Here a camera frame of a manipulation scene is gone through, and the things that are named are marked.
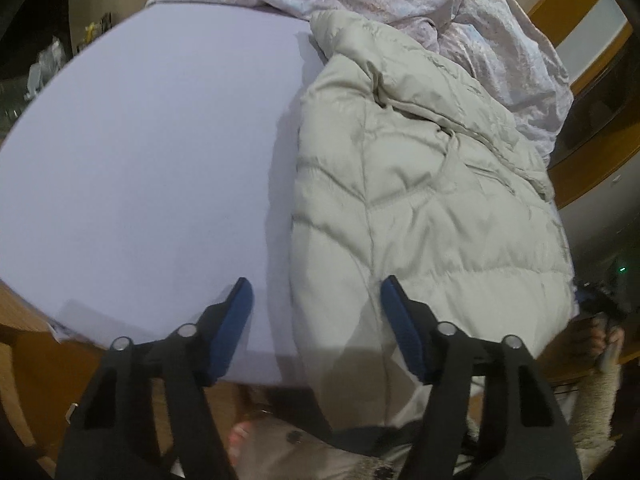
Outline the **person's right hand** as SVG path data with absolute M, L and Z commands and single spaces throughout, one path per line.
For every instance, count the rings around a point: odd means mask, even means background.
M 575 372 L 588 372 L 607 360 L 616 361 L 624 344 L 625 332 L 602 314 L 578 316 L 570 322 L 570 366 Z

